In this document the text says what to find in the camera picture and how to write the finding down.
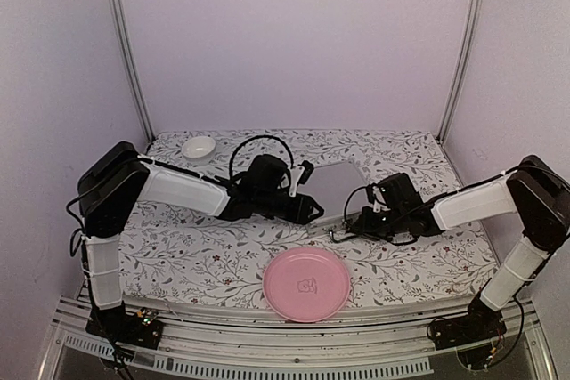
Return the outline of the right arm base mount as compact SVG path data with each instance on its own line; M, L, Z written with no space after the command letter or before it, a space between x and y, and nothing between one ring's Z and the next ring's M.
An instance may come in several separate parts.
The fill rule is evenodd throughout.
M426 334L436 349L442 350L499 337L506 332L500 311L475 310L453 318L437 317L428 324Z

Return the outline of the aluminium poker chip case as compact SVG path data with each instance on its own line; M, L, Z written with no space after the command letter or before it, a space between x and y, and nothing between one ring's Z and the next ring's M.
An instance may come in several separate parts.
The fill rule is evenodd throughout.
M317 166L303 186L303 193L313 197L324 214L306 225L308 236L325 236L336 241L353 236L346 221L354 222L369 204L364 188L367 184L350 160Z

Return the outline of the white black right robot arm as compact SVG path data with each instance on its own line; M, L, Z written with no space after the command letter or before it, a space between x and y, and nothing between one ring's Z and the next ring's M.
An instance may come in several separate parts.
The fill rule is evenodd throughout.
M468 307L460 332L478 341L495 317L569 238L569 183L535 155L495 176L423 200L407 174L366 186L369 203L347 231L391 242L399 234L433 237L472 222L511 222L519 236Z

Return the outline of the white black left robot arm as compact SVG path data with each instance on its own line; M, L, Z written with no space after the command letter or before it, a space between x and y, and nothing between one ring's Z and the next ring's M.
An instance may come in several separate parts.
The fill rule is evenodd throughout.
M314 170L303 161L284 162L271 154L257 155L248 169L227 177L204 174L160 162L121 141L79 180L81 253L99 326L114 339L132 332L119 281L119 238L134 207L155 202L188 208L234 222L252 215L307 225L323 217L313 197L299 192Z

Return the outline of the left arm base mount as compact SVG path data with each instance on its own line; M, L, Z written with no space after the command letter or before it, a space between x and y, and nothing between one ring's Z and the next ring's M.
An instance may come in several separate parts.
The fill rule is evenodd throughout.
M159 313L141 308L134 314L126 312L124 306L108 310L92 309L85 331L92 336L106 338L111 344L131 344L157 350L164 324Z

